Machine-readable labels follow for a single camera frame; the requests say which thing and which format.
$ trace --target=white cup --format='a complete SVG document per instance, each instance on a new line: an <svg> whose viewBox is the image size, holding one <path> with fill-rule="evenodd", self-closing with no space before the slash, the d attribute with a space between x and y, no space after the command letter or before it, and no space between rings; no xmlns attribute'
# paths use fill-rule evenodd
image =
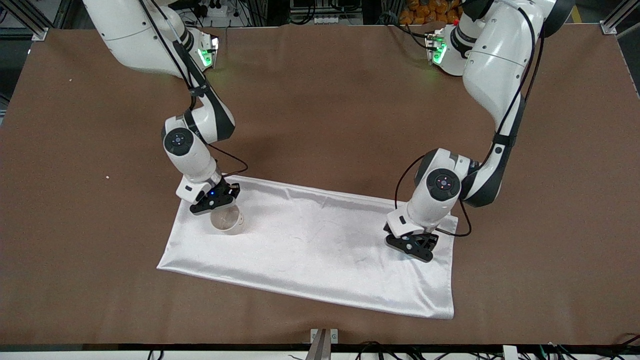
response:
<svg viewBox="0 0 640 360"><path fill-rule="evenodd" d="M226 235L237 235L242 231L244 218L235 204L213 210L210 217L211 225Z"/></svg>

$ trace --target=black cable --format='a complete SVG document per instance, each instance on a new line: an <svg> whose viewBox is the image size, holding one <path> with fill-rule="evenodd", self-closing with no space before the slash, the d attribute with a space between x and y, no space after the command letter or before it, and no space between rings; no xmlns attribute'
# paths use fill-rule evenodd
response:
<svg viewBox="0 0 640 360"><path fill-rule="evenodd" d="M244 18L247 21L247 26L255 26L255 24L254 25L251 24L251 19L249 18L249 15L246 14L246 11L244 10L244 6L242 6L242 1L238 0L238 3L240 3L240 7L242 8L242 13L244 14Z"/></svg>
<svg viewBox="0 0 640 360"><path fill-rule="evenodd" d="M350 7L345 7L345 6L339 7L334 5L333 0L329 0L329 6L331 6L334 10L338 10L339 12L344 12L344 11L354 12L360 8L360 5L353 5Z"/></svg>
<svg viewBox="0 0 640 360"><path fill-rule="evenodd" d="M556 349L558 349L558 350L559 350L559 351L561 351L561 352L564 352L568 357L570 357L570 358L571 358L571 360L578 360L578 359L576 359L576 358L575 358L575 356L571 355L571 353L569 353L569 351L567 351L567 350L564 348L564 346L562 346L562 345L558 345L558 346L556 347Z"/></svg>
<svg viewBox="0 0 640 360"><path fill-rule="evenodd" d="M239 3L239 0L236 0L236 5L235 5L236 10L235 11L237 12L238 17L240 18L240 22L242 23L242 26L247 26L247 25L244 24L244 20L242 19L242 17L240 16L240 12L238 11L238 3Z"/></svg>
<svg viewBox="0 0 640 360"><path fill-rule="evenodd" d="M243 5L245 5L245 6L246 6L246 9L247 9L247 10L249 10L249 13L250 13L250 14L257 16L258 18L260 18L260 19L262 19L262 20L264 20L264 21L267 21L267 18L266 18L266 17L264 17L264 16L262 16L262 14L260 14L260 9L258 9L258 11L257 11L257 12L256 12L256 11L253 11L253 10L249 7L249 5L248 5L248 4L245 4L245 3L244 3L244 1L240 1L240 2L241 2Z"/></svg>
<svg viewBox="0 0 640 360"><path fill-rule="evenodd" d="M314 16L316 16L316 0L309 0L311 1L311 4L309 5L309 9L307 10L307 17L302 20L302 21L293 21L291 19L289 19L289 22L291 24L295 24L295 25L304 25L306 23L308 23L309 21L313 20Z"/></svg>
<svg viewBox="0 0 640 360"><path fill-rule="evenodd" d="M450 233L449 231L442 230L439 227L436 227L436 230L440 231L443 234L453 236L455 238L464 238L465 236L471 235L471 220L469 220L469 215L467 214L467 209L465 208L465 203L460 198L458 199L458 202L460 203L460 207L462 208L462 213L465 214L465 219L467 220L467 227L469 228L469 230L464 234Z"/></svg>
<svg viewBox="0 0 640 360"><path fill-rule="evenodd" d="M393 25L393 26L397 27L398 29L402 30L404 33L407 33L407 34L409 34L409 35L411 35L413 37L417 37L417 38L427 38L428 37L428 35L426 35L426 34L414 33L413 31L411 31L409 29L409 25L406 25L406 27L407 27L406 29L403 28L402 26L398 25L398 24L387 24L387 25Z"/></svg>
<svg viewBox="0 0 640 360"><path fill-rule="evenodd" d="M402 183L402 179L404 179L404 176L406 175L406 173L409 172L409 170L411 170L411 168L420 160L422 160L422 158L424 157L424 155L422 155L421 157L417 158L416 160L413 161L413 163L411 163L411 165L409 165L408 168L406 168L406 170L402 173L402 176L400 177L400 180L398 180L398 183L396 184L396 192L394 195L394 206L396 207L396 209L398 208L398 189L400 189L400 184Z"/></svg>
<svg viewBox="0 0 640 360"><path fill-rule="evenodd" d="M164 21L166 21L167 23L169 23L169 19L167 18L167 16L164 14L164 11L162 11L162 9L160 9L160 6L158 6L156 0L150 0L151 3L155 6L155 8L158 10L158 12L160 13L160 15L162 15ZM149 18L149 21L151 22L151 25L153 26L153 28L155 29L158 37L160 38L160 40L162 41L164 48L166 49L166 51L169 53L169 56L171 56L171 59L173 60L173 63L175 64L175 66L178 68L178 71L180 71L180 75L182 76L182 79L184 80L184 83L187 85L187 88L192 89L193 88L193 81L191 79L191 73L189 72L189 67L187 66L187 61L186 59L182 59L182 61L184 62L184 69L187 72L187 74L185 75L182 71L182 68L180 67L180 65L178 64L178 61L175 59L175 57L173 56L173 53L169 50L169 47L166 45L166 42L164 42L164 37L162 36L162 34L160 34L160 31L158 30L157 26L156 26L156 22L151 18L151 14L149 14L149 11L147 9L147 7L144 5L143 0L138 0L138 2L140 2L140 5L142 5L145 13L147 14L147 17ZM193 110L193 108L196 106L196 97L191 95L191 104L189 105L189 110Z"/></svg>
<svg viewBox="0 0 640 360"><path fill-rule="evenodd" d="M150 350L149 351L149 355L147 356L147 360L151 360L151 357L153 356L154 351ZM160 356L157 358L157 360L162 360L162 358L164 357L164 350L160 350Z"/></svg>
<svg viewBox="0 0 640 360"><path fill-rule="evenodd" d="M640 335L636 335L636 336L634 336L633 338L631 338L631 339L629 339L629 340L625 341L624 343L622 343L622 344L620 344L620 345L629 345L629 344L631 344L632 342L634 342L635 340L640 340Z"/></svg>
<svg viewBox="0 0 640 360"><path fill-rule="evenodd" d="M540 33L544 34L545 25L542 25L540 28ZM538 48L538 57L536 58L536 66L533 68L533 72L531 73L531 80L529 80L529 87L527 88L527 95L524 96L524 103L527 104L529 100L529 95L531 94L531 89L533 88L533 83L536 80L536 75L538 74L538 67L540 66L540 60L542 59L542 50L545 47L545 37L540 37L540 46Z"/></svg>
<svg viewBox="0 0 640 360"><path fill-rule="evenodd" d="M211 144L209 144L209 143L207 144L207 146L209 146L209 147L210 147L210 148L212 148L212 149L215 149L215 150L217 150L217 151L222 152L224 155L227 155L228 157L230 157L230 158L232 158L232 159L234 159L234 160L236 160L236 161L238 161L238 162L240 162L240 163L242 163L242 164L244 165L244 168L243 168L243 169L238 170L238 171L233 171L233 172L230 172L230 173L228 173L228 174L222 175L222 177L227 177L227 176L232 176L232 175L238 175L238 174L241 174L241 173L243 173L243 172L245 172L245 171L249 170L249 164L247 164L244 160L242 160L242 159L240 159L240 158L238 158L238 157L236 157L236 156L233 156L233 155L229 154L228 152L226 152L226 151L224 151L224 150L222 150L222 149L220 149L220 148L218 148L218 147L215 147L215 146L213 146L213 145L211 145Z"/></svg>
<svg viewBox="0 0 640 360"><path fill-rule="evenodd" d="M143 0L138 0L138 2L140 3L140 6L142 6L142 10L145 11L145 14L149 18L149 22L151 23L151 26L153 27L154 31L156 32L156 36L160 38L160 42L162 42L162 45L164 46L164 50L166 50L166 52L171 57L171 60L173 61L173 64L175 65L175 67L178 68L178 71L180 72L180 75L182 76L182 80L184 80L184 83L187 85L187 87L191 88L192 86L190 85L189 81L187 81L187 77L184 75L184 72L182 71L182 68L178 64L178 60L175 59L175 57L173 56L173 53L171 52L171 50L169 50L169 47L167 46L166 42L164 41L164 37L162 36L162 33L160 33L160 30L156 26L156 22L151 17L151 14L149 13L149 10L147 9L147 6L145 5L145 2ZM160 7L156 4L156 2L154 0L151 0L151 2L158 9L160 9Z"/></svg>
<svg viewBox="0 0 640 360"><path fill-rule="evenodd" d="M9 11L7 9L2 9L2 8L0 8L0 10L4 10L4 15L2 16L2 20L0 20L0 24L2 24L6 19L6 14L8 14Z"/></svg>
<svg viewBox="0 0 640 360"><path fill-rule="evenodd" d="M482 360L489 360L489 358L488 358L488 357L481 356L481 355L480 355L480 353L470 352L469 354L471 354L471 355L475 356L475 357L476 357L476 358L478 358L478 359L482 359Z"/></svg>
<svg viewBox="0 0 640 360"><path fill-rule="evenodd" d="M200 18L198 17L198 14L196 14L195 8L191 8L191 13L193 14L193 16L196 17L196 21L200 23L200 26L202 28L204 28L204 25L202 24L202 20L200 20Z"/></svg>
<svg viewBox="0 0 640 360"><path fill-rule="evenodd" d="M420 161L422 158L424 157L424 155L420 156L419 158L417 158L416 160L413 161L413 163L411 163L411 165L409 165L408 168L406 168L406 170L402 173L402 176L400 177L400 180L398 180L397 184L396 184L396 191L394 193L394 206L396 207L396 209L398 208L398 189L400 189L400 184L402 183L402 180L404 179L404 177L406 176L406 174L409 172L409 170L411 170L411 168L418 162ZM464 203L462 202L462 199L458 199L460 202L460 207L462 208L462 213L465 215L465 219L467 220L467 226L469 228L469 230L464 233L464 234L454 234L454 233L450 233L449 231L443 230L443 229L439 229L436 228L437 231L440 231L443 234L449 235L449 236L453 236L455 238L463 238L465 236L469 236L471 235L471 220L469 219L469 215L467 214L467 209L465 208Z"/></svg>
<svg viewBox="0 0 640 360"><path fill-rule="evenodd" d="M450 352L446 352L446 353L444 353L444 354L442 354L442 355L440 355L440 356L436 357L434 360L442 360L442 358L443 358L443 357L445 357L445 356L447 356L447 355L449 355L449 354L451 354L451 353L450 353Z"/></svg>
<svg viewBox="0 0 640 360"><path fill-rule="evenodd" d="M427 45L424 45L424 44L420 43L420 42L418 41L418 39L415 37L415 35L413 34L413 32L412 32L412 31L410 31L410 30L409 30L409 31L405 31L405 32L406 32L407 34L411 35L411 38L413 39L413 41L415 41L415 43L416 43L416 44L418 44L418 45L420 45L421 47L423 47L423 48L425 48L425 49L427 49L427 50L433 50L433 51L436 51L436 50L437 50L437 48L436 48L436 47L433 47L433 46L427 46Z"/></svg>
<svg viewBox="0 0 640 360"><path fill-rule="evenodd" d="M520 12L522 14L522 16L524 17L524 19L527 21L527 25L529 27L529 31L531 32L531 53L529 55L529 62L527 64L527 67L524 70L524 73L522 74L522 77L520 79L520 84L518 85L518 90L516 90L515 94L513 94L513 98L511 99L511 103L509 104L509 107L507 108L507 111L504 113L504 116L502 117L502 120L500 121L500 124L498 125L498 130L496 130L496 134L500 134L500 131L502 131L502 127L504 125L504 122L507 120L507 116L509 116L509 113L511 112L511 109L513 107L513 105L516 102L516 99L518 98L518 96L520 95L520 92L522 91L522 87L524 86L525 83L525 79L527 78L527 76L529 75L529 70L531 69L531 64L533 63L533 56L536 54L536 32L535 30L533 30L533 24L531 24L531 21L529 20L529 16L527 16L527 13L524 12L524 10L522 10L522 8L518 8L518 12ZM531 89L533 82L529 82L529 89ZM480 168L482 168L482 166L484 166L484 164L486 163L486 161L489 159L489 156L492 154L493 152L493 146L490 147L489 152L487 152L486 156L484 157L484 160L482 161L482 165L480 165Z"/></svg>
<svg viewBox="0 0 640 360"><path fill-rule="evenodd" d="M533 24L531 24L531 20L529 20L529 16L527 15L527 13L524 12L524 10L522 10L522 8L518 8L518 11L522 14L524 19L527 21L529 31L531 32L531 54L529 55L529 63L527 64L527 68L522 76L522 79L520 80L520 85L518 86L518 90L516 91L516 94L513 96L513 99L511 100L511 104L509 104L507 111L504 113L504 116L502 117L502 121L500 121L500 126L498 126L498 131L496 131L497 134L499 134L500 130L502 130L502 126L504 125L504 122L507 119L509 112L511 112L511 108L515 104L516 99L518 98L518 95L520 95L520 91L522 91L522 87L524 86L525 79L529 75L529 69L531 68L531 63L533 62L533 56L536 54L536 32L535 30L533 30Z"/></svg>

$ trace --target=white cloth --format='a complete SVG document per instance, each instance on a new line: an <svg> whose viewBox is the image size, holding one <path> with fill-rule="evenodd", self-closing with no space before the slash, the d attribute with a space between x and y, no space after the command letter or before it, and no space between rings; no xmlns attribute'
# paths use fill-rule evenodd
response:
<svg viewBox="0 0 640 360"><path fill-rule="evenodd" d="M178 209L157 268L249 288L421 318L451 319L453 237L424 263L386 246L393 201L234 176L244 215L224 235ZM455 232L458 218L440 227Z"/></svg>

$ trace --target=brown tabletop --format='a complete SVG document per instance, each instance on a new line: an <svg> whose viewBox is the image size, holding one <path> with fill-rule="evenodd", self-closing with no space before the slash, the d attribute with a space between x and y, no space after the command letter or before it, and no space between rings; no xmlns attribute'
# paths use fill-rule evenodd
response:
<svg viewBox="0 0 640 360"><path fill-rule="evenodd" d="M217 33L207 75L237 121L220 146L248 176L392 198L418 155L482 160L490 145L493 121L461 79L395 28ZM0 127L0 343L298 343L333 327L345 343L605 344L640 331L640 101L598 26L547 40L500 197L469 209L474 232L456 240L453 320L156 270L180 180L160 130L188 103L179 79L125 68L95 31L33 45Z"/></svg>

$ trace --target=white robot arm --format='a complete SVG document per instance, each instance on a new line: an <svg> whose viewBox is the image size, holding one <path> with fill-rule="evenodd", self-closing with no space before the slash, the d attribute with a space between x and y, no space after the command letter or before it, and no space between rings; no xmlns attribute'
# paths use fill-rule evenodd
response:
<svg viewBox="0 0 640 360"><path fill-rule="evenodd" d="M203 71L218 50L218 39L187 28L166 5L169 0L83 0L93 24L113 56L134 70L178 76L191 94L191 106L164 122L164 150L182 172L176 195L202 214L235 202L237 184L227 184L206 144L227 139L236 128L229 109ZM194 109L195 99L202 107Z"/></svg>
<svg viewBox="0 0 640 360"><path fill-rule="evenodd" d="M447 25L431 39L435 50L429 56L445 72L462 75L469 94L493 117L495 136L481 164L445 149L427 152L414 178L413 196L387 215L387 243L424 261L433 257L438 240L433 232L457 200L481 207L498 196L524 112L522 77L533 61L536 39L543 25L543 36L555 33L573 7L570 0L467 3L460 23Z"/></svg>

